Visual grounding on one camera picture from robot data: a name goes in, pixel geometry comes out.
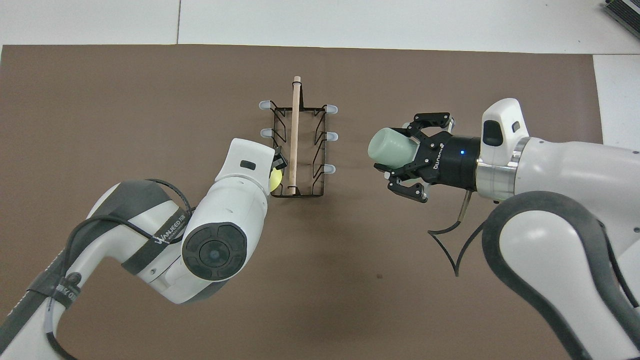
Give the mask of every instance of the black wire rack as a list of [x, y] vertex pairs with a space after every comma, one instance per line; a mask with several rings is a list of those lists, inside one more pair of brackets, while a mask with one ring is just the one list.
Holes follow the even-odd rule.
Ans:
[[[316, 131], [314, 133], [314, 147], [316, 148], [316, 155], [311, 162], [311, 169], [313, 171], [313, 183], [311, 184], [310, 193], [302, 193], [297, 186], [288, 186], [294, 188], [294, 194], [284, 193], [284, 185], [281, 183], [278, 187], [271, 192], [271, 196], [274, 197], [320, 197], [324, 195], [324, 177], [326, 174], [332, 174], [335, 172], [335, 167], [326, 163], [326, 143], [336, 141], [338, 134], [328, 132], [326, 130], [326, 116], [327, 108], [333, 107], [337, 112], [337, 107], [334, 105], [322, 105], [320, 108], [308, 108], [304, 106], [302, 88], [300, 88], [300, 112], [313, 113], [314, 120], [317, 121]], [[260, 108], [263, 110], [271, 110], [273, 112], [273, 127], [271, 129], [263, 129], [260, 134], [262, 137], [272, 139], [272, 148], [276, 149], [282, 147], [287, 143], [287, 124], [284, 119], [287, 117], [287, 112], [292, 111], [293, 107], [280, 107], [271, 100], [265, 100], [260, 103]]]

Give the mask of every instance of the circular button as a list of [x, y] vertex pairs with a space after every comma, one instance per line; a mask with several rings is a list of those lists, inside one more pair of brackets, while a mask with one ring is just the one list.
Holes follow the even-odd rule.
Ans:
[[200, 248], [200, 260], [212, 268], [220, 267], [229, 261], [229, 248], [220, 241], [209, 241]]

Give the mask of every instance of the black vent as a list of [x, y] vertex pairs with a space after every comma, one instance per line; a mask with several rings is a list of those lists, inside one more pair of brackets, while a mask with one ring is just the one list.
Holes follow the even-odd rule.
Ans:
[[631, 5], [626, 0], [610, 0], [605, 6], [605, 11], [640, 38], [640, 0], [630, 1]]

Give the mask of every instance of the brown surface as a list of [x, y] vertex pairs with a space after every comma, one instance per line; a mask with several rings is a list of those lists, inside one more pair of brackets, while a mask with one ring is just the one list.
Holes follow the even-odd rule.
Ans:
[[[64, 246], [98, 197], [157, 177], [197, 203], [233, 137], [288, 106], [336, 104], [319, 199], [272, 199], [248, 266], [204, 302], [176, 306], [104, 261], [62, 318], [81, 359], [566, 359], [549, 326], [491, 273], [480, 242], [461, 276], [426, 231], [463, 192], [391, 194], [367, 144], [417, 112], [450, 111], [479, 135], [483, 111], [520, 100], [532, 135], [601, 142], [590, 56], [214, 45], [10, 46], [0, 67], [0, 313]], [[494, 205], [475, 195], [443, 236], [455, 253]]]

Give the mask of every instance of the velcro strap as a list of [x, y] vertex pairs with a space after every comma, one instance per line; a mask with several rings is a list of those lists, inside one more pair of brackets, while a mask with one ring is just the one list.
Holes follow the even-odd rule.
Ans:
[[35, 291], [69, 308], [80, 295], [80, 288], [55, 271], [44, 271], [29, 285], [27, 291]]
[[153, 238], [149, 239], [135, 254], [122, 263], [122, 267], [133, 275], [138, 275], [160, 255], [167, 245], [174, 242], [174, 239], [178, 237], [186, 225], [187, 214], [184, 210], [178, 209], [158, 229]]

